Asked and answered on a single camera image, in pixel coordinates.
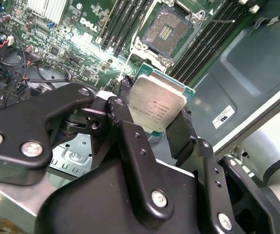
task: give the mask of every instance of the dimm slot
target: dimm slot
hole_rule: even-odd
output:
[[[191,67],[195,66],[195,64],[197,65],[197,60],[199,57],[203,57],[205,52],[208,50],[212,49],[212,41],[215,39],[222,39],[222,37],[224,36],[225,32],[227,32],[232,26],[237,25],[237,17],[238,14],[242,11],[242,8],[239,7],[235,7],[232,9],[233,11],[228,12],[226,18],[224,18],[224,20],[235,20],[235,23],[233,23],[232,25],[230,24],[224,24],[221,25],[220,23],[217,24],[217,26],[214,29],[214,32],[212,34],[210,34],[210,36],[208,36],[203,43],[200,43],[197,50],[193,51],[192,53],[192,60],[190,60],[190,58],[187,60],[188,62],[188,66],[187,69],[181,70],[181,73],[179,73],[175,78],[178,79],[179,81],[184,80],[186,74],[190,74],[191,72]]]
[[[222,6],[222,8],[218,11],[218,13],[214,16],[213,20],[220,20],[226,14],[229,10],[229,8],[233,6],[233,2],[225,2],[225,4]],[[174,66],[172,69],[170,75],[172,77],[175,77],[177,73],[181,70],[181,67],[184,66],[184,64],[187,63],[187,57],[189,57],[192,53],[194,48],[199,45],[199,42],[203,40],[205,37],[207,37],[210,32],[215,28],[217,23],[209,23],[209,25],[204,29],[204,31],[196,38],[196,40],[193,42],[191,47],[188,49],[188,51],[183,55],[178,63]]]

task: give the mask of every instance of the white label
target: white label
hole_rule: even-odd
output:
[[[235,114],[234,109],[231,106],[226,107],[226,109],[213,120],[212,123],[214,127],[216,129],[220,128],[233,114]]]

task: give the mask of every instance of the ram slot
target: ram slot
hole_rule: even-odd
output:
[[[117,9],[117,13],[115,14],[115,17],[113,17],[113,19],[111,20],[112,23],[110,23],[109,28],[103,37],[103,39],[105,39],[105,40],[102,45],[102,50],[106,50],[106,48],[110,44],[111,37],[112,37],[113,33],[115,32],[115,30],[117,29],[117,27],[120,26],[121,17],[125,14],[125,11],[126,11],[127,7],[129,6],[129,4],[130,4],[130,0],[121,1],[119,8]]]
[[[107,32],[107,29],[108,29],[108,25],[110,24],[111,20],[112,20],[112,17],[114,17],[114,15],[117,13],[116,10],[120,4],[121,0],[116,0],[114,6],[112,7],[112,10],[109,14],[109,17],[107,18],[101,32],[100,32],[100,38],[103,38]]]
[[[227,1],[222,8],[218,11],[218,13],[214,16],[213,20],[223,20],[225,19],[225,16],[229,12],[229,10],[234,7],[233,2]],[[210,37],[215,30],[217,30],[217,25],[220,25],[218,23],[208,23],[208,25],[205,27],[203,32],[196,38],[196,40],[192,43],[191,47],[188,49],[188,51],[180,58],[180,61],[175,64],[173,67],[170,75],[171,77],[178,77],[180,73],[182,73],[182,67],[185,67],[190,62],[190,58],[194,55],[195,51],[201,47],[208,37]]]
[[[133,14],[132,19],[131,19],[131,24],[129,25],[129,27],[125,31],[125,33],[120,36],[119,40],[115,44],[115,46],[117,47],[115,50],[115,53],[114,53],[115,57],[119,56],[120,52],[123,50],[123,48],[125,46],[125,43],[127,42],[128,36],[135,29],[135,25],[137,23],[139,24],[138,19],[140,18],[141,14],[144,13],[144,15],[145,15],[145,11],[148,10],[151,3],[152,3],[151,0],[143,0],[139,10],[136,11],[135,14]]]
[[[205,52],[205,55],[202,55],[197,61],[195,61],[195,66],[191,66],[187,71],[187,76],[185,76],[183,83],[190,83],[191,80],[197,75],[198,72],[206,65],[207,62],[214,56],[216,51],[224,44],[229,36],[236,30],[236,28],[240,25],[242,20],[245,18],[247,14],[244,12],[239,13],[239,17],[237,19],[238,23],[233,24],[230,28],[227,29],[226,32],[222,35],[222,38],[217,38],[212,44],[212,48],[208,49]]]
[[[228,14],[225,15],[225,18],[223,20],[235,20],[234,24],[237,24],[237,15],[241,12],[239,10],[238,6],[235,6],[232,8],[232,11],[229,11]],[[195,66],[195,62],[198,60],[199,57],[202,57],[207,49],[213,49],[212,47],[212,41],[217,38],[217,39],[222,39],[224,36],[225,31],[230,29],[234,24],[221,24],[221,23],[216,23],[216,26],[213,28],[212,31],[210,31],[210,34],[206,35],[203,38],[202,43],[198,43],[197,46],[194,48],[192,51],[192,54],[188,58],[188,64],[186,64],[184,70],[181,70],[178,72],[176,75],[176,79],[183,81],[184,76],[190,72],[190,68],[192,66]]]

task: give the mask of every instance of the black metal bracket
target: black metal bracket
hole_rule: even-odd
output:
[[[91,91],[70,84],[0,110],[0,182],[17,185],[39,182],[51,162],[52,141],[63,116],[89,107],[93,100]],[[26,142],[40,145],[42,153],[23,154]]]
[[[235,219],[245,233],[280,233],[280,214],[243,168],[228,157],[224,168]]]

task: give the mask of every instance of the bolt hole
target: bolt hole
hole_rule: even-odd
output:
[[[144,149],[141,149],[141,150],[140,150],[140,154],[141,154],[142,156],[145,156],[145,155],[146,155],[146,151],[145,151]]]
[[[99,121],[93,121],[92,122],[92,129],[95,130],[100,126],[100,122]]]
[[[115,99],[115,102],[116,102],[118,105],[121,105],[121,106],[124,105],[124,103],[123,103],[122,100],[120,100],[120,99]]]
[[[222,185],[221,185],[221,183],[219,182],[219,181],[215,181],[216,182],[216,185],[219,187],[219,188],[221,188],[222,187]]]

